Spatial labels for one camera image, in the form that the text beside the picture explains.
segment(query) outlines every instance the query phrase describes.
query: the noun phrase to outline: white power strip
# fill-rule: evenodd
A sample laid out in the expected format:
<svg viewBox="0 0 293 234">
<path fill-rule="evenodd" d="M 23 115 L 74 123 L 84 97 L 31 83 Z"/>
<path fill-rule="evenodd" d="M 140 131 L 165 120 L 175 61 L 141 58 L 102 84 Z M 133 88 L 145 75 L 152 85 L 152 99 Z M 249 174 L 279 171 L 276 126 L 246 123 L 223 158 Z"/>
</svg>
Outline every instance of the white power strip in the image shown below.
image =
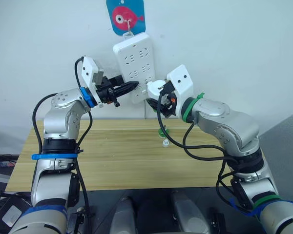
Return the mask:
<svg viewBox="0 0 293 234">
<path fill-rule="evenodd" d="M 130 92 L 133 103 L 147 98 L 147 83 L 155 80 L 153 48 L 146 33 L 137 34 L 113 47 L 125 82 L 138 81 L 139 85 Z"/>
</svg>

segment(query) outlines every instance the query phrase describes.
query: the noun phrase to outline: white wall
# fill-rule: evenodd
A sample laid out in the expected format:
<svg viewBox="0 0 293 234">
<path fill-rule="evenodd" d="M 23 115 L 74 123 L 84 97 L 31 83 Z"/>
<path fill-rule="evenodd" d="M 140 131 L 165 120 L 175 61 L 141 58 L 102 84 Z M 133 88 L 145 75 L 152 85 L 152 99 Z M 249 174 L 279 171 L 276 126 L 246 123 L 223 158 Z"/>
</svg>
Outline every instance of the white wall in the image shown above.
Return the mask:
<svg viewBox="0 0 293 234">
<path fill-rule="evenodd" d="M 145 15 L 157 78 L 185 64 L 197 93 L 252 115 L 261 132 L 293 114 L 293 0 L 145 0 Z M 0 153 L 21 151 L 41 97 L 76 87 L 81 55 L 118 75 L 121 40 L 105 0 L 0 0 Z M 120 103 L 93 115 L 143 118 L 142 104 Z"/>
</svg>

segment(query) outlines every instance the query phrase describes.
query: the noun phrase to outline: wooden table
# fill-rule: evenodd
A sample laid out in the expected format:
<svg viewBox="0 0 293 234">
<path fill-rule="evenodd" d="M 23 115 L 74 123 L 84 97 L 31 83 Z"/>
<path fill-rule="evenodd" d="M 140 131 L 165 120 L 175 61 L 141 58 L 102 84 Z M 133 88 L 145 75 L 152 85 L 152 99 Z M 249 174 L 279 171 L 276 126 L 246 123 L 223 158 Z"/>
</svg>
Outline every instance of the wooden table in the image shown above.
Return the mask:
<svg viewBox="0 0 293 234">
<path fill-rule="evenodd" d="M 189 127 L 179 119 L 166 119 L 164 124 L 170 135 L 182 142 Z M 42 133 L 42 122 L 38 122 Z M 80 136 L 88 127 L 81 121 Z M 162 146 L 156 119 L 94 120 L 82 143 L 83 153 L 78 156 L 81 173 L 87 190 L 178 188 L 215 186 L 221 161 L 198 161 L 190 158 L 183 149 L 173 145 Z M 187 145 L 218 144 L 218 141 L 194 127 Z M 36 161 L 38 142 L 32 130 L 13 170 L 6 191 L 30 191 Z M 215 149 L 191 150 L 193 154 L 222 156 Z"/>
</svg>

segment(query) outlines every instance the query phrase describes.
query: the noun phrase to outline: power strip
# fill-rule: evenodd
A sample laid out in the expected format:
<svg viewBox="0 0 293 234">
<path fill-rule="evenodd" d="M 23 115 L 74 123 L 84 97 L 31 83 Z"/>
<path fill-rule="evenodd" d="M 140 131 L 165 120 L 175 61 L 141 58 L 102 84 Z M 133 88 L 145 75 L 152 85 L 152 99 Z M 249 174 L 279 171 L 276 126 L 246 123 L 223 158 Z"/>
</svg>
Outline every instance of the power strip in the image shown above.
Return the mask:
<svg viewBox="0 0 293 234">
<path fill-rule="evenodd" d="M 147 98 L 147 83 L 155 80 L 153 48 L 146 33 L 137 34 L 113 47 L 120 71 L 125 82 L 138 81 L 139 85 L 130 92 L 133 103 Z"/>
</svg>

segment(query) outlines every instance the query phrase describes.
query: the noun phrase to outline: robotic arm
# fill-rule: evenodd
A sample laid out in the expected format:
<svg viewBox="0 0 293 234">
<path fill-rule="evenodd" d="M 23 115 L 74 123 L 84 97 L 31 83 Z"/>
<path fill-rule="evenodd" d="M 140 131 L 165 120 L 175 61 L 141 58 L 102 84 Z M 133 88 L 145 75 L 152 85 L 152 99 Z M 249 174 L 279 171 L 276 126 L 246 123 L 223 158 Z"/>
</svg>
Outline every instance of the robotic arm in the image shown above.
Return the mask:
<svg viewBox="0 0 293 234">
<path fill-rule="evenodd" d="M 11 234 L 64 234 L 67 228 L 66 209 L 79 200 L 80 178 L 76 168 L 76 142 L 83 114 L 104 103 L 120 106 L 117 98 L 132 91 L 138 82 L 124 83 L 121 76 L 107 79 L 98 62 L 82 57 L 82 77 L 87 87 L 63 91 L 51 100 L 51 110 L 44 118 L 42 151 L 33 176 L 29 209 L 16 222 Z"/>
<path fill-rule="evenodd" d="M 258 210 L 257 218 L 268 234 L 293 234 L 293 203 L 278 196 L 272 173 L 262 157 L 257 123 L 247 114 L 233 111 L 223 102 L 193 98 L 193 82 L 184 65 L 167 75 L 166 82 L 147 84 L 150 106 L 165 116 L 175 115 L 194 122 L 202 131 L 216 137 L 227 156 L 233 174 L 231 185 L 240 205 Z"/>
</svg>

